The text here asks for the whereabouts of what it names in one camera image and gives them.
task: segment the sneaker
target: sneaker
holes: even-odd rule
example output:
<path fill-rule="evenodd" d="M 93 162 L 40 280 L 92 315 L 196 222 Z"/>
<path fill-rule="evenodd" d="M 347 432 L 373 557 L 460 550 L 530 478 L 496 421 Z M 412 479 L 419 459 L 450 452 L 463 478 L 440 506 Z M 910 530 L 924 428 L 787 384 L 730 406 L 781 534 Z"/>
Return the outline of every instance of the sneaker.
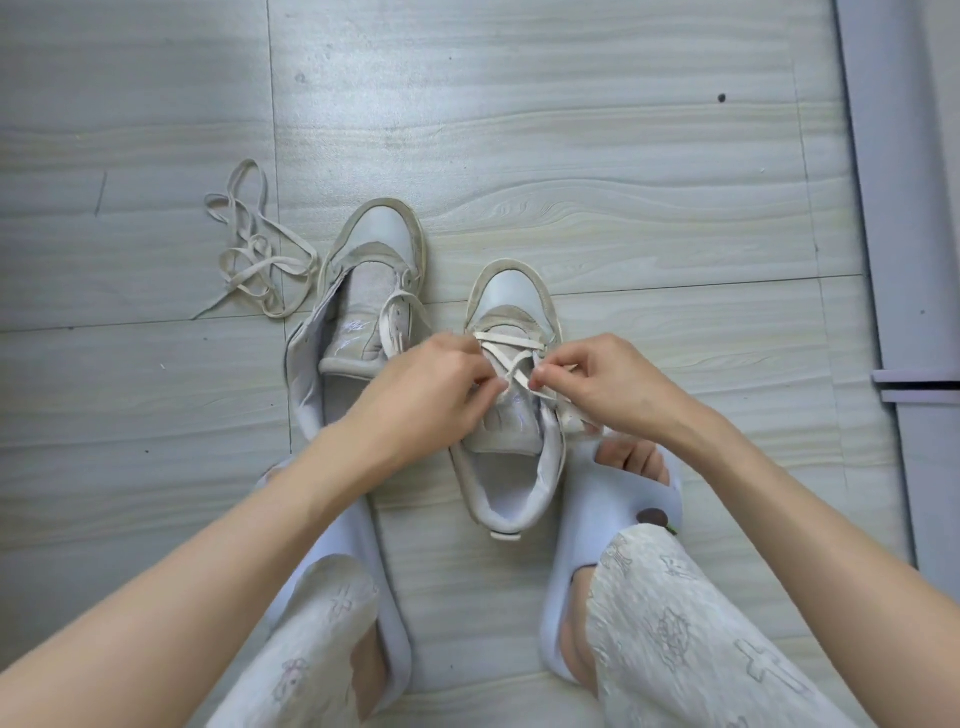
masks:
<path fill-rule="evenodd" d="M 426 246 L 414 211 L 373 200 L 354 212 L 324 261 L 319 302 L 287 342 L 291 402 L 307 440 L 343 417 L 387 359 L 410 345 Z"/>
<path fill-rule="evenodd" d="M 510 388 L 450 455 L 473 519 L 495 539 L 517 541 L 550 505 L 564 469 L 557 400 L 529 388 L 533 368 L 563 333 L 543 280 L 515 260 L 497 260 L 480 274 L 465 332 Z"/>

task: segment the printed pants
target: printed pants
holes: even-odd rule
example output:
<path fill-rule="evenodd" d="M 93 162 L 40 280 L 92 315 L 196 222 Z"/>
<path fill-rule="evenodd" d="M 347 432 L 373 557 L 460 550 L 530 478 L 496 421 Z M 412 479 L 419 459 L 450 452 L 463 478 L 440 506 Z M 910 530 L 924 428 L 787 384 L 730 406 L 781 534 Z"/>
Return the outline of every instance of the printed pants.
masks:
<path fill-rule="evenodd" d="M 376 600 L 356 560 L 315 564 L 208 725 L 359 726 L 350 653 Z M 613 728 L 852 726 L 657 526 L 622 531 L 604 553 L 587 636 Z"/>

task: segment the shoe tongue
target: shoe tongue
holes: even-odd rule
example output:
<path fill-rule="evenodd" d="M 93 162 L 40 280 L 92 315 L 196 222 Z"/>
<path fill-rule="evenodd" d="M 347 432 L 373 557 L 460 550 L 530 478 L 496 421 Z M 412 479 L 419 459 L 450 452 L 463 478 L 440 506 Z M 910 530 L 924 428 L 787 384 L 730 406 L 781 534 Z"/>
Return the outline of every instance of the shoe tongue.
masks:
<path fill-rule="evenodd" d="M 493 327 L 490 333 L 529 337 L 522 328 L 513 326 Z M 507 344 L 495 346 L 511 359 L 524 351 Z M 484 355 L 493 364 L 498 375 L 504 376 L 507 373 L 506 368 L 491 353 L 484 351 Z M 533 370 L 533 361 L 525 361 L 520 368 L 529 376 Z M 534 457 L 540 455 L 543 451 L 543 432 L 538 416 L 539 407 L 536 397 L 517 382 L 511 382 L 510 389 L 500 396 L 480 424 L 464 438 L 464 447 L 477 453 L 496 452 Z"/>
<path fill-rule="evenodd" d="M 396 288 L 396 272 L 371 261 L 354 268 L 336 298 L 337 327 L 320 360 L 321 375 L 373 379 L 387 357 L 380 341 L 380 308 Z"/>

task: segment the white shoelace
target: white shoelace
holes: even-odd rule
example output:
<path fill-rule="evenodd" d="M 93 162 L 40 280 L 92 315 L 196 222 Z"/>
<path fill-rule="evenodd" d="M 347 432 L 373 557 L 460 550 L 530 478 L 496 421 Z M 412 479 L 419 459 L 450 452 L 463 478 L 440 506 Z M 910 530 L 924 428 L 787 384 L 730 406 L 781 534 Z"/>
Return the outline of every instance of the white shoelace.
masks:
<path fill-rule="evenodd" d="M 527 361 L 533 361 L 536 367 L 543 360 L 547 348 L 545 344 L 534 339 L 522 338 L 519 336 L 507 336 L 506 334 L 491 333 L 490 331 L 475 331 L 473 336 L 480 342 L 480 348 L 500 362 L 500 365 L 507 370 L 504 378 L 508 386 L 516 382 L 534 397 L 544 400 L 549 407 L 557 412 L 561 428 L 567 434 L 576 434 L 586 430 L 587 425 L 597 426 L 579 407 L 566 397 L 554 392 L 551 389 L 536 391 L 530 388 L 530 377 L 520 370 L 520 365 Z M 511 358 L 497 344 L 520 349 L 520 353 Z"/>
<path fill-rule="evenodd" d="M 408 341 L 404 341 L 403 334 L 400 332 L 399 327 L 392 326 L 393 315 L 396 313 L 394 306 L 397 303 L 405 301 L 410 304 L 411 313 L 416 312 L 417 315 L 420 316 L 420 320 L 423 321 L 423 324 L 426 326 L 427 330 L 431 333 L 433 332 L 433 328 L 430 326 L 430 318 L 427 315 L 426 308 L 417 297 L 417 294 L 404 290 L 404 288 L 408 285 L 409 276 L 410 269 L 407 268 L 403 271 L 403 278 L 400 280 L 400 285 L 392 294 L 390 294 L 390 297 L 386 300 L 386 302 L 384 302 L 383 307 L 380 308 L 380 344 L 383 346 L 383 352 L 387 355 L 388 359 L 392 359 L 398 354 L 404 353 L 410 343 Z"/>
<path fill-rule="evenodd" d="M 237 199 L 237 190 L 252 169 L 260 175 L 260 196 L 256 209 L 250 209 Z M 263 168 L 254 159 L 244 159 L 227 180 L 227 194 L 207 195 L 204 197 L 204 206 L 206 214 L 226 225 L 229 231 L 230 247 L 220 253 L 220 275 L 227 283 L 227 290 L 193 318 L 198 319 L 220 305 L 234 291 L 256 301 L 264 315 L 271 319 L 285 319 L 300 308 L 317 279 L 320 255 L 306 240 L 264 214 L 267 207 L 267 175 Z M 223 207 L 227 209 L 227 214 L 219 212 Z M 306 253 L 308 259 L 304 262 L 288 255 L 278 255 L 274 243 L 259 231 L 258 226 L 270 228 L 286 237 Z M 246 267 L 238 269 L 238 263 L 242 261 L 246 262 Z M 271 279 L 274 266 L 294 279 L 303 280 L 300 292 L 286 307 L 283 305 L 283 296 Z"/>

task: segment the shoe insole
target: shoe insole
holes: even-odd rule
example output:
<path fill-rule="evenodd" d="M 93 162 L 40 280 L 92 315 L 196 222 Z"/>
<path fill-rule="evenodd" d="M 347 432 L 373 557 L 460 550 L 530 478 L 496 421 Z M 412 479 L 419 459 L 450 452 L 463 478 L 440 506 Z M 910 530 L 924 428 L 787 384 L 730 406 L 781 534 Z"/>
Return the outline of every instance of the shoe insole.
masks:
<path fill-rule="evenodd" d="M 324 388 L 324 425 L 333 425 L 346 415 L 370 384 L 365 379 L 337 375 L 322 375 L 320 383 Z"/>
<path fill-rule="evenodd" d="M 472 452 L 477 478 L 487 492 L 490 507 L 505 519 L 515 521 L 527 506 L 537 484 L 539 457 Z"/>

